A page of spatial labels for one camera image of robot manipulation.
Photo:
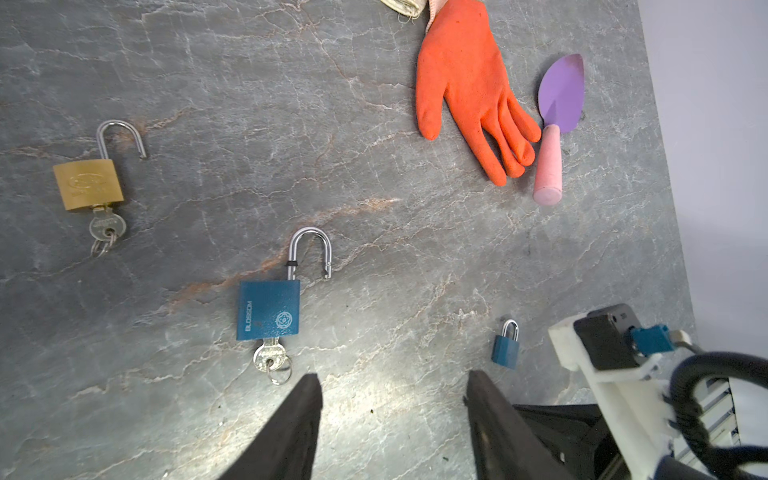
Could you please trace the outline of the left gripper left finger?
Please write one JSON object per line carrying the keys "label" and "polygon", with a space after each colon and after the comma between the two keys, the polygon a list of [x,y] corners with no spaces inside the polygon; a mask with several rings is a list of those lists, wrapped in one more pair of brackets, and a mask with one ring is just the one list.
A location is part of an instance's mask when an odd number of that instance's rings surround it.
{"label": "left gripper left finger", "polygon": [[315,373],[305,374],[223,479],[309,479],[323,407]]}

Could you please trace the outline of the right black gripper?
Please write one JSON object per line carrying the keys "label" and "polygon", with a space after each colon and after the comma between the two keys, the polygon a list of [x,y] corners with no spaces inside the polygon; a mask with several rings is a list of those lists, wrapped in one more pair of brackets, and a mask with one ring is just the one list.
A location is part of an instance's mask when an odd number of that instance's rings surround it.
{"label": "right black gripper", "polygon": [[574,478],[624,478],[624,459],[597,404],[515,409]]}

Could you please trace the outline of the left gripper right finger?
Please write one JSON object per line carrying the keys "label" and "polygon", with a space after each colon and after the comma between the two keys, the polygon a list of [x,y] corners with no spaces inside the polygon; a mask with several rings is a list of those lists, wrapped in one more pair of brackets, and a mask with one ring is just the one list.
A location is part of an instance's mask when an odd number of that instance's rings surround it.
{"label": "left gripper right finger", "polygon": [[571,477],[485,372],[469,372],[465,405],[479,479]]}

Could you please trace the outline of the large blue padlock key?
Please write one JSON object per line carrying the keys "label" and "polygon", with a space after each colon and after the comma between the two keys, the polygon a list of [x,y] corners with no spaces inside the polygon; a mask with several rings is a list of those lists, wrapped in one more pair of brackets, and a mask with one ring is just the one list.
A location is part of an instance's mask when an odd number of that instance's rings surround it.
{"label": "large blue padlock key", "polygon": [[292,376],[292,360],[279,338],[264,339],[254,352],[253,363],[275,386],[287,383]]}

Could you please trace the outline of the large blue padlock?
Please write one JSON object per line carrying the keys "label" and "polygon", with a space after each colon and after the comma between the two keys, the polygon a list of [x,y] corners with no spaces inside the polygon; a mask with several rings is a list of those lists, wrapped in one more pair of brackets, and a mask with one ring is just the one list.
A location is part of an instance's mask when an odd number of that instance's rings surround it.
{"label": "large blue padlock", "polygon": [[238,341],[266,340],[299,333],[300,281],[296,278],[297,250],[300,240],[306,235],[315,235],[323,242],[323,275],[326,279],[331,278],[333,249],[330,237],[318,227],[297,230],[289,243],[286,280],[242,281],[239,284]]}

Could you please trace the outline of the brass padlock key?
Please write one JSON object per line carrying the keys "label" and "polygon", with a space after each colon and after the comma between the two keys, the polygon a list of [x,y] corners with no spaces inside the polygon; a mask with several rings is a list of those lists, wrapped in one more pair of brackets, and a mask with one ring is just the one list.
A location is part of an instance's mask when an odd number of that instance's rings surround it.
{"label": "brass padlock key", "polygon": [[89,232],[94,238],[91,256],[99,258],[109,252],[127,231],[127,223],[110,206],[100,205],[93,209],[94,218],[89,224]]}

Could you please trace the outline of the brass padlock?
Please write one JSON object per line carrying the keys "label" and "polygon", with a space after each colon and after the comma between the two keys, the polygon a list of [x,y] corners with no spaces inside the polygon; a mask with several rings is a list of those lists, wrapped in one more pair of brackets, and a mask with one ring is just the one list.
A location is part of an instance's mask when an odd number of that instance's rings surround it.
{"label": "brass padlock", "polygon": [[113,126],[128,130],[134,138],[141,159],[148,155],[138,129],[123,120],[102,122],[96,131],[98,159],[71,161],[53,167],[63,206],[66,211],[94,208],[124,201],[114,161],[109,158],[105,132]]}

